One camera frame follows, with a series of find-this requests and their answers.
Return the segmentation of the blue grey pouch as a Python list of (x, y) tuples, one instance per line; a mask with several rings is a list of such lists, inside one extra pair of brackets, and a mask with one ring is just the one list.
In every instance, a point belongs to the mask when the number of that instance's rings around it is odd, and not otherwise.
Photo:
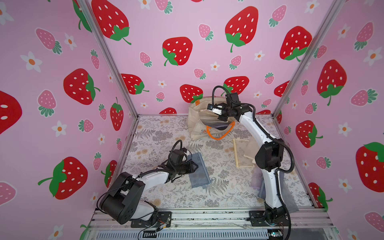
[(194, 173), (189, 174), (192, 188), (202, 187), (203, 189), (206, 189), (212, 181), (208, 174), (201, 153), (192, 154), (191, 160), (199, 166), (199, 168)]

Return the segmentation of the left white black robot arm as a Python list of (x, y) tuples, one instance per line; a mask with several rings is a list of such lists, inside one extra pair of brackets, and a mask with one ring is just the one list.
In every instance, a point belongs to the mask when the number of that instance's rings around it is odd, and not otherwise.
[(142, 201), (143, 193), (158, 185), (173, 183), (198, 168), (191, 152), (178, 140), (167, 159), (155, 169), (137, 175), (119, 174), (109, 190), (98, 199), (97, 208), (121, 225), (134, 222), (154, 226), (161, 222), (159, 209), (148, 201)]

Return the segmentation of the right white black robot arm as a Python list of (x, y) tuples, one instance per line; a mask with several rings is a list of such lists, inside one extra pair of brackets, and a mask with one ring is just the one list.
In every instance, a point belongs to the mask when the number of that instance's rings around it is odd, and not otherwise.
[(207, 110), (218, 115), (221, 121), (229, 117), (235, 118), (256, 140), (260, 149), (255, 161), (262, 170), (266, 198), (265, 221), (269, 225), (277, 225), (287, 220), (291, 225), (291, 216), (283, 200), (280, 173), (291, 173), (295, 167), (295, 159), (290, 148), (283, 140), (271, 135), (257, 120), (255, 106), (241, 103), (237, 93), (230, 93), (222, 86), (216, 86), (212, 92), (212, 102)]

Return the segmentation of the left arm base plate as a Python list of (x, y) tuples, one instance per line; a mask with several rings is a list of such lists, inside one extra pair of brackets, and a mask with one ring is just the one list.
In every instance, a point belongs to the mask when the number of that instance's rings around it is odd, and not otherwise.
[(172, 212), (155, 211), (140, 219), (131, 219), (131, 228), (169, 228), (172, 222)]

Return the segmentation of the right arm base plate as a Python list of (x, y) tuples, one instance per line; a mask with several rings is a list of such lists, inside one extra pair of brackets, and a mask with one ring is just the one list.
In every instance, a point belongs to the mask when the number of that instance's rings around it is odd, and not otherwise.
[(246, 218), (246, 221), (249, 221), (252, 227), (289, 226), (289, 219), (287, 215), (278, 218), (277, 220), (273, 220), (271, 223), (268, 223), (264, 211), (249, 211), (249, 216)]

